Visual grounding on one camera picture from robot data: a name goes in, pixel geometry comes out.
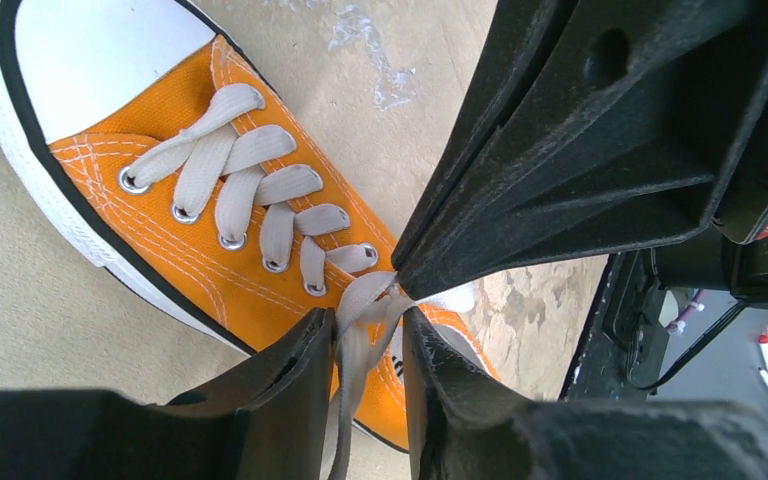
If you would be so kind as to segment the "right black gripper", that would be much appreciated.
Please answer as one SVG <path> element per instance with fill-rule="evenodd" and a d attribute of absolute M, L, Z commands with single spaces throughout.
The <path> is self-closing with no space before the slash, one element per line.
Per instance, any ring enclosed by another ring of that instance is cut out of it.
<path fill-rule="evenodd" d="M 536 206 L 596 205 L 619 252 L 716 227 L 768 237 L 768 1 L 619 1 L 584 78 L 610 107 L 565 147 Z M 401 272 L 425 298 L 495 272 Z"/>

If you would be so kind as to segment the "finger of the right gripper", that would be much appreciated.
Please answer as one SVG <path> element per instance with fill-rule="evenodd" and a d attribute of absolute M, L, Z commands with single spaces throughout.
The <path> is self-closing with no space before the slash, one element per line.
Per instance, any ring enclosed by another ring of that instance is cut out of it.
<path fill-rule="evenodd" d="M 537 207 L 561 151 L 610 107 L 584 78 L 619 1 L 500 1 L 448 143 L 393 255 L 401 272 L 497 272 L 612 254 L 596 205 Z"/>

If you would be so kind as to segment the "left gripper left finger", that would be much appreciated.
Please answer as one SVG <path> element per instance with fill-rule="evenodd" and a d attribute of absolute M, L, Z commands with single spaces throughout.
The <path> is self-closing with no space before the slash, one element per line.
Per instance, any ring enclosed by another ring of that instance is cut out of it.
<path fill-rule="evenodd" d="M 109 390 L 0 391 L 0 479 L 316 479 L 334 313 L 164 405 Z"/>

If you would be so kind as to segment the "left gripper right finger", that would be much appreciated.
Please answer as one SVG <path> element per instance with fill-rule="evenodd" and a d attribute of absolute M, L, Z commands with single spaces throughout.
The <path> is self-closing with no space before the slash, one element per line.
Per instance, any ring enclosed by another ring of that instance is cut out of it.
<path fill-rule="evenodd" d="M 768 479 L 768 420 L 729 402 L 535 402 L 403 318 L 416 479 Z"/>

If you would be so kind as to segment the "white shoelace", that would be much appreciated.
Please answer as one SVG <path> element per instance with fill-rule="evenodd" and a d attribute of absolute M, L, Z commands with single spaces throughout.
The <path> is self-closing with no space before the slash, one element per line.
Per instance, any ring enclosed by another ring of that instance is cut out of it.
<path fill-rule="evenodd" d="M 371 245 L 360 243 L 325 251 L 318 235 L 349 227 L 348 214 L 333 204 L 321 204 L 295 213 L 289 201 L 317 192 L 321 176 L 309 165 L 291 165 L 266 173 L 263 165 L 297 149 L 294 136 L 279 125 L 238 133 L 238 117 L 266 105 L 252 85 L 221 87 L 209 107 L 193 125 L 163 141 L 124 167 L 118 174 L 122 190 L 146 193 L 155 183 L 177 173 L 171 213 L 182 224 L 196 222 L 214 190 L 219 192 L 214 218 L 222 248 L 235 251 L 247 242 L 247 229 L 256 206 L 266 209 L 259 237 L 263 267 L 284 272 L 291 260 L 294 235 L 303 236 L 300 272 L 304 290 L 326 294 L 325 263 L 357 273 L 344 290 L 336 313 L 336 366 L 338 390 L 332 399 L 323 447 L 330 461 L 331 479 L 347 475 L 352 422 L 359 408 L 368 373 L 389 347 L 402 315 L 417 306 L 404 295 L 393 272 L 373 271 L 378 259 Z"/>

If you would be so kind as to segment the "orange canvas sneaker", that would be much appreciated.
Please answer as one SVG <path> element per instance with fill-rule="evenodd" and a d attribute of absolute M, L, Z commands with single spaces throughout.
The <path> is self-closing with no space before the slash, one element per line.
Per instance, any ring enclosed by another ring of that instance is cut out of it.
<path fill-rule="evenodd" d="M 92 264 L 247 354 L 308 310 L 361 339 L 354 422 L 405 450 L 393 235 L 191 1 L 0 1 L 0 146 Z"/>

